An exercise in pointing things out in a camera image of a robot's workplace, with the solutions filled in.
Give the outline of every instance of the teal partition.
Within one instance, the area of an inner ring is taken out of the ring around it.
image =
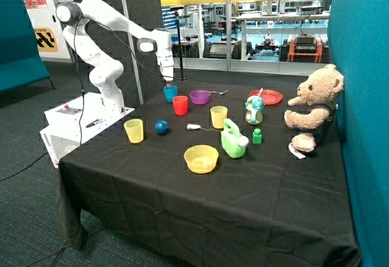
[[[337,112],[363,266],[389,266],[388,0],[332,0],[331,60],[345,76]]]
[[[23,0],[0,0],[0,92],[49,78]]]

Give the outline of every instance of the blue ball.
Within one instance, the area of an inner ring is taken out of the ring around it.
[[[157,134],[165,135],[169,131],[168,122],[166,122],[164,120],[157,121],[157,123],[154,126],[154,129],[156,130]]]

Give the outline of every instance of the teddy bear ear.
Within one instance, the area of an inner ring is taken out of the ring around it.
[[[339,75],[339,76],[335,79],[335,85],[334,85],[334,90],[335,90],[335,92],[341,92],[341,91],[343,91],[344,85],[345,85],[345,78],[344,78],[342,75]]]
[[[326,66],[325,66],[325,68],[333,68],[333,69],[336,69],[336,66],[334,65],[334,64],[327,64]]]

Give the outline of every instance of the glass wall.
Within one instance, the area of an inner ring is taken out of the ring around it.
[[[331,0],[161,3],[177,67],[308,74],[330,62]]]

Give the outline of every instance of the spoon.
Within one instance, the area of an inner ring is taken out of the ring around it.
[[[219,94],[219,95],[224,95],[226,92],[228,92],[229,90],[226,89],[224,92],[214,92],[214,91],[210,91],[210,92],[214,92],[216,94]]]

